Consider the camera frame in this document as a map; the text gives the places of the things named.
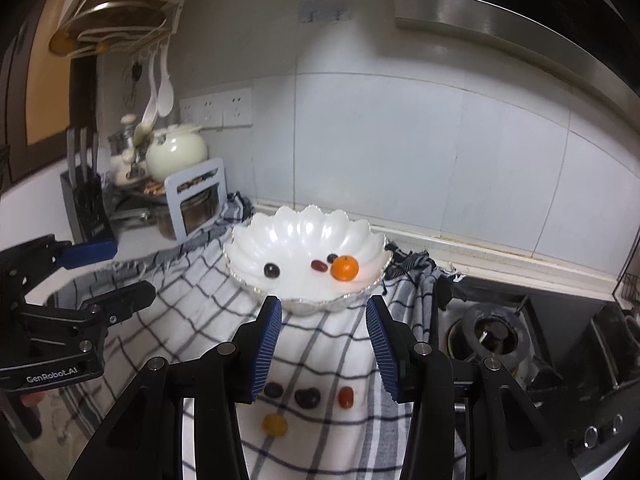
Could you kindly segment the person's hand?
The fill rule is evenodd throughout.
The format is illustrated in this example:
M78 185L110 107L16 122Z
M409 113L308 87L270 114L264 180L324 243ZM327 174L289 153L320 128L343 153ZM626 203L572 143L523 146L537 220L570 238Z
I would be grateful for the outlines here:
M44 392L32 392L21 395L21 402L26 408L33 408L40 404L46 397Z

